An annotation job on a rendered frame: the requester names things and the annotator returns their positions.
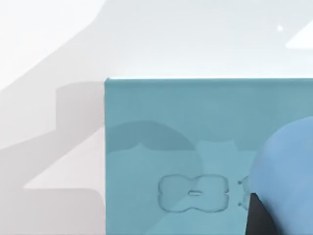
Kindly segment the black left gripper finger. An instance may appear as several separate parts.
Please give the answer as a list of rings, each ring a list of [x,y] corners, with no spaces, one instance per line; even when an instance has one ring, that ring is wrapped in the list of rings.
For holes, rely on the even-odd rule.
[[[278,235],[278,229],[256,193],[250,194],[245,235]]]

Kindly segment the teal blue box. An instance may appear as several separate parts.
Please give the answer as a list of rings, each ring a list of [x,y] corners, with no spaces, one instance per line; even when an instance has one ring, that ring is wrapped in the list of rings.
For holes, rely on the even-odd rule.
[[[313,79],[105,82],[106,235],[244,235],[249,174]]]

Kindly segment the blue rounded object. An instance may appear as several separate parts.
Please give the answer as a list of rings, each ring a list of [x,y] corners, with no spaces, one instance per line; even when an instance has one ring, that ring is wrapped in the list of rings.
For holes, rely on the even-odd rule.
[[[249,189],[281,235],[313,235],[313,117],[288,123],[258,151]]]

